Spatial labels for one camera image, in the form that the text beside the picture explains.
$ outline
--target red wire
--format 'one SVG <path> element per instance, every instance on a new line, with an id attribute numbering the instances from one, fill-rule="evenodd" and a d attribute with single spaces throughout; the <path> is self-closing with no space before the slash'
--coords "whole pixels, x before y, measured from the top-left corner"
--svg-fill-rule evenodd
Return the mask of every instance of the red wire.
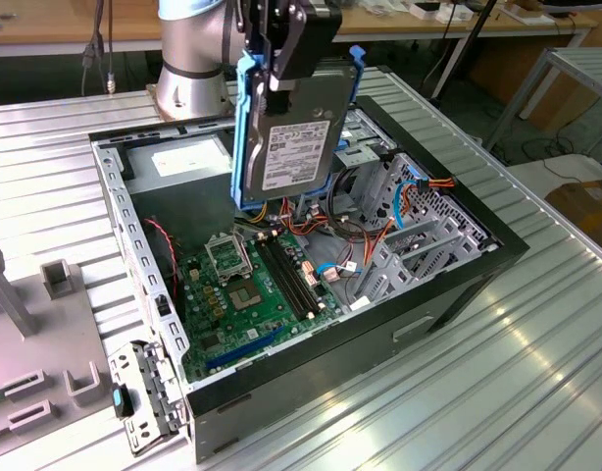
<path id="1" fill-rule="evenodd" d="M 175 250 L 173 249 L 173 243 L 171 242 L 171 237 L 168 235 L 168 233 L 166 231 L 164 231 L 164 228 L 162 228 L 162 226 L 157 224 L 152 219 L 145 219 L 144 222 L 155 227 L 155 229 L 157 229 L 160 233 L 162 233 L 162 236 L 164 236 L 164 238 L 166 239 L 166 243 L 168 244 L 168 249 L 171 251 L 171 259 L 173 260 L 173 299 L 176 300 L 176 286 L 178 285 L 178 278 L 176 276 Z"/>

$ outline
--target metal bracket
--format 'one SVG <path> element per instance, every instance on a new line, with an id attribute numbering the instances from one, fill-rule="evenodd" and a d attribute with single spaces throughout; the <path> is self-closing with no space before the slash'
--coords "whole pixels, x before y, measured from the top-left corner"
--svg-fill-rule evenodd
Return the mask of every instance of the metal bracket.
<path id="1" fill-rule="evenodd" d="M 157 343 L 132 342 L 109 358 L 112 379 L 125 385 L 133 414 L 124 419 L 128 444 L 138 456 L 176 435 L 187 423 L 173 367 Z"/>

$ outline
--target green circuit board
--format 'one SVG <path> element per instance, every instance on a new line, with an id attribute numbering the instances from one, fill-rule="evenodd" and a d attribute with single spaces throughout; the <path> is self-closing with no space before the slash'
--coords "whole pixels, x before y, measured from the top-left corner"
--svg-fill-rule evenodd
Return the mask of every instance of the green circuit board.
<path id="1" fill-rule="evenodd" d="M 277 242 L 285 250 L 291 266 L 296 265 L 296 275 L 306 283 L 305 275 L 298 267 L 306 261 L 306 257 L 294 236 L 280 235 Z M 216 373 L 217 368 L 208 368 L 208 361 L 221 355 L 267 338 L 273 339 L 268 346 L 277 345 L 328 324 L 341 315 L 329 286 L 319 282 L 319 286 L 310 289 L 310 293 L 325 307 L 314 319 L 298 320 L 277 285 L 277 276 L 270 273 L 268 264 L 258 253 L 257 242 L 248 240 L 244 246 L 253 273 L 248 277 L 235 277 L 228 283 L 219 283 L 205 249 L 178 261 L 184 280 L 183 327 L 190 342 L 182 363 L 190 382 Z M 228 253 L 217 250 L 215 256 L 219 267 L 221 264 L 227 266 L 226 261 L 228 265 L 237 263 L 232 244 L 229 244 L 228 250 Z M 218 371 L 263 350 L 251 349 L 246 356 L 219 366 Z"/>

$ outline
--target ribbed metal surface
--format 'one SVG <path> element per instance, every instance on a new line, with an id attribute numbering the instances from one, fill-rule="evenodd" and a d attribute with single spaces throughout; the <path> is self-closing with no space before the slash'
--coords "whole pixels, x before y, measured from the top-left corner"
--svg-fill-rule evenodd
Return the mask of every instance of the ribbed metal surface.
<path id="1" fill-rule="evenodd" d="M 395 76 L 370 69 L 361 93 L 373 96 L 530 250 L 451 326 L 199 469 L 601 468 L 598 249 L 527 199 L 494 160 Z M 108 353 L 145 332 L 84 134 L 155 121 L 145 93 L 0 108 L 7 275 L 22 277 L 58 257 L 82 264 Z M 188 469 L 193 456 L 179 439 L 132 458 L 107 409 L 0 458 L 0 469 L 46 465 Z"/>
<path id="2" fill-rule="evenodd" d="M 548 60 L 602 96 L 602 47 L 554 49 Z"/>

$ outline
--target ram slot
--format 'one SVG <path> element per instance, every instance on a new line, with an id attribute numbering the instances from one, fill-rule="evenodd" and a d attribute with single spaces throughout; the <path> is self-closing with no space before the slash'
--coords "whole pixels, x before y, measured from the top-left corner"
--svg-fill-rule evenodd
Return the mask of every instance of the ram slot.
<path id="1" fill-rule="evenodd" d="M 304 308 L 304 305 L 301 299 L 297 296 L 297 293 L 295 293 L 294 287 L 286 280 L 271 252 L 262 243 L 257 244 L 256 248 L 258 254 L 262 258 L 262 261 L 266 265 L 266 268 L 269 270 L 269 273 L 275 280 L 277 287 L 283 293 L 285 300 L 288 301 L 288 304 L 292 308 L 294 317 L 298 321 L 306 319 L 308 316 L 308 311 Z"/>
<path id="2" fill-rule="evenodd" d="M 313 312 L 314 314 L 319 313 L 319 304 L 317 303 L 314 296 L 310 293 L 310 289 L 306 284 L 305 280 L 302 280 L 297 271 L 289 261 L 283 247 L 276 240 L 269 245 L 271 254 L 276 259 L 281 271 L 291 281 L 298 296 L 301 297 L 302 303 L 306 312 Z"/>

